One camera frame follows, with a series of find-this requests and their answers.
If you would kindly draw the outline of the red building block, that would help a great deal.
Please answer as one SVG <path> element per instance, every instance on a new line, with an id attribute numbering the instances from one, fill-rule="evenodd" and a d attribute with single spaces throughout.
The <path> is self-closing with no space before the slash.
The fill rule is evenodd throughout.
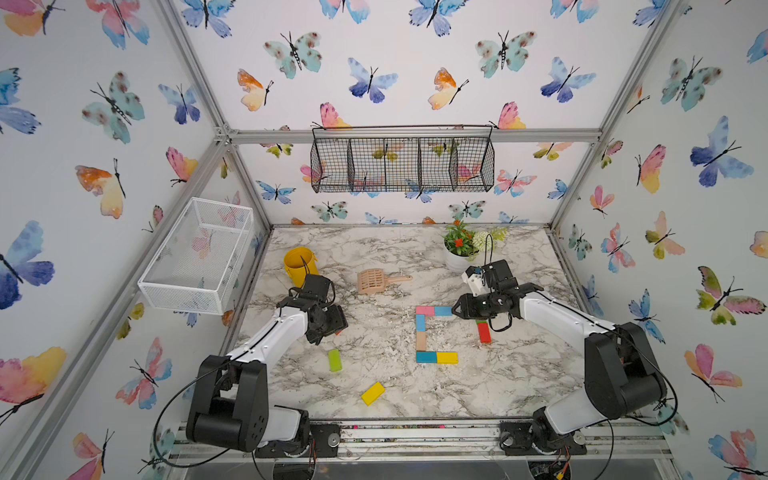
<path id="1" fill-rule="evenodd" d="M 477 331 L 479 335 L 480 342 L 482 344 L 491 344 L 492 343 L 492 336 L 491 336 L 491 329 L 487 322 L 477 322 Z"/>

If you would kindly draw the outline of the pink building block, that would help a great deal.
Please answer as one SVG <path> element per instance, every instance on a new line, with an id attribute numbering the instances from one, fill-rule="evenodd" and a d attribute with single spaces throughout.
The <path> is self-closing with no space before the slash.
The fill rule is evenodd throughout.
<path id="1" fill-rule="evenodd" d="M 418 306 L 416 308 L 416 314 L 425 317 L 433 317 L 435 316 L 435 308 L 431 306 Z"/>

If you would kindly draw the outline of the small yellow building block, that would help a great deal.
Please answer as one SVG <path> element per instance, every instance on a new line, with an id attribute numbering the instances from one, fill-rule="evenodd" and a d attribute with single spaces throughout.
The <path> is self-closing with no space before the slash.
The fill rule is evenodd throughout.
<path id="1" fill-rule="evenodd" d="M 457 352 L 437 352 L 436 362 L 441 365 L 456 365 L 459 363 Z"/>

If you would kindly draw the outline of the natural wood building block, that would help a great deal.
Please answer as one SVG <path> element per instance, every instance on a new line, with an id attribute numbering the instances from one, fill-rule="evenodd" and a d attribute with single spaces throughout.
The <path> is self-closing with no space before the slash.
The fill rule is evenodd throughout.
<path id="1" fill-rule="evenodd" d="M 427 350 L 427 335 L 423 331 L 416 333 L 416 350 L 419 352 Z"/>

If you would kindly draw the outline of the teal building block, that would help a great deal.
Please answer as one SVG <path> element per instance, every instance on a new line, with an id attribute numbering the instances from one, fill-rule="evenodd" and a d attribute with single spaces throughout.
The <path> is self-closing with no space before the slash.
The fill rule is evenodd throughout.
<path id="1" fill-rule="evenodd" d="M 417 351 L 416 361 L 419 364 L 436 364 L 438 362 L 438 354 L 434 351 Z"/>

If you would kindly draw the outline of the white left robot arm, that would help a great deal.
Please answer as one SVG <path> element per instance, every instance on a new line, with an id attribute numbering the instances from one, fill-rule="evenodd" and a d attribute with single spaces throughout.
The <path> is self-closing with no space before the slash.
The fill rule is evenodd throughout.
<path id="1" fill-rule="evenodd" d="M 309 414 L 270 403 L 270 371 L 297 341 L 318 345 L 348 327 L 334 283 L 310 274 L 276 305 L 241 346 L 200 365 L 186 423 L 191 442 L 241 452 L 277 448 L 299 456 L 310 446 Z"/>

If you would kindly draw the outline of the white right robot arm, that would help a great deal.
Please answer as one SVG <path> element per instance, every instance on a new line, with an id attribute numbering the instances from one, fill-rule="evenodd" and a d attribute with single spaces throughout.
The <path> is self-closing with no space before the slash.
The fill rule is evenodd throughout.
<path id="1" fill-rule="evenodd" d="M 461 279 L 470 291 L 452 307 L 454 316 L 490 322 L 505 314 L 543 328 L 582 356 L 581 389 L 534 414 L 533 428 L 541 439 L 560 439 L 666 398 L 665 376 L 638 325 L 599 319 L 560 302 L 537 284 L 519 283 L 505 260 L 469 266 Z"/>

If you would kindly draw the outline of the light green building block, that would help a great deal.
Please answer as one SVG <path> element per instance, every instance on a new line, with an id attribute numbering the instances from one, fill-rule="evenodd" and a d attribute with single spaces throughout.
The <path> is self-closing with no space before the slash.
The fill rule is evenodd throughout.
<path id="1" fill-rule="evenodd" d="M 331 372 L 340 372 L 343 369 L 341 354 L 338 349 L 328 352 L 329 369 Z"/>

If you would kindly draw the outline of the yellow long building block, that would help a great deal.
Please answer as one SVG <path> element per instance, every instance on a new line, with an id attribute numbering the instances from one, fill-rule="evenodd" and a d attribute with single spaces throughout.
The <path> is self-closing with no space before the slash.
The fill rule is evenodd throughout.
<path id="1" fill-rule="evenodd" d="M 366 406 L 371 406 L 385 392 L 386 388 L 380 382 L 376 382 L 361 395 L 361 400 Z"/>

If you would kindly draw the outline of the yellow cup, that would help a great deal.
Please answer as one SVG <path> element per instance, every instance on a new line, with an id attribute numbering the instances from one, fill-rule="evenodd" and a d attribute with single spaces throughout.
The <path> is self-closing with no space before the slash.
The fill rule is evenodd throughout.
<path id="1" fill-rule="evenodd" d="M 302 287 L 308 275 L 318 274 L 316 257 L 306 247 L 297 247 L 290 250 L 284 256 L 284 269 L 295 287 Z"/>

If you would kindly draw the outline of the white flower pot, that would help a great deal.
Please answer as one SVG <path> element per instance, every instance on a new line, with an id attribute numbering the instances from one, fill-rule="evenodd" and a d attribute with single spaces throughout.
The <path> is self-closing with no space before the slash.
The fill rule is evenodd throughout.
<path id="1" fill-rule="evenodd" d="M 472 266 L 477 259 L 478 253 L 475 252 L 469 256 L 460 256 L 452 253 L 448 249 L 443 250 L 446 268 L 454 273 L 461 274 L 467 268 Z"/>

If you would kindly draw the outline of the beige plastic slotted scoop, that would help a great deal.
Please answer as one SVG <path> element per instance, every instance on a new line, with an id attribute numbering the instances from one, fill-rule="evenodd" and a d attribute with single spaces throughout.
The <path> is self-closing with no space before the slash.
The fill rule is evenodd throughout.
<path id="1" fill-rule="evenodd" d="M 367 269 L 358 273 L 357 290 L 360 294 L 371 295 L 384 292 L 390 285 L 409 282 L 410 275 L 388 275 L 383 269 Z"/>

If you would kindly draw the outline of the artificial green flower plant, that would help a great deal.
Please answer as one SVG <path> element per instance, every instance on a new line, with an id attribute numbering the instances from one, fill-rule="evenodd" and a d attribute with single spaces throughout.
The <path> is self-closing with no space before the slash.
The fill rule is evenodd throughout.
<path id="1" fill-rule="evenodd" d="M 503 228 L 473 230 L 463 221 L 454 220 L 443 236 L 443 245 L 452 255 L 472 259 L 479 253 L 491 254 L 495 244 L 503 242 L 506 236 L 506 230 Z"/>

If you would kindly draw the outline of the white mesh wall basket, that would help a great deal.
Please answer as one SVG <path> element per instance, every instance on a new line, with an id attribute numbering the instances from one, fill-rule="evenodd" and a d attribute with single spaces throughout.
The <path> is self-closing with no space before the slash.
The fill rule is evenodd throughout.
<path id="1" fill-rule="evenodd" d="M 193 197 L 138 280 L 147 303 L 174 312 L 221 315 L 254 233 L 254 212 Z"/>

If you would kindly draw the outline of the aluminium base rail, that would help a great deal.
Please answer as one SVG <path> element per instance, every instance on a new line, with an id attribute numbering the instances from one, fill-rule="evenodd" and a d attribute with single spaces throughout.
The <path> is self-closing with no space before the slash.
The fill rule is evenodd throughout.
<path id="1" fill-rule="evenodd" d="M 561 447 L 536 447 L 530 421 L 520 418 L 353 419 L 309 423 L 321 460 L 669 460 L 661 430 L 615 420 L 577 431 Z"/>

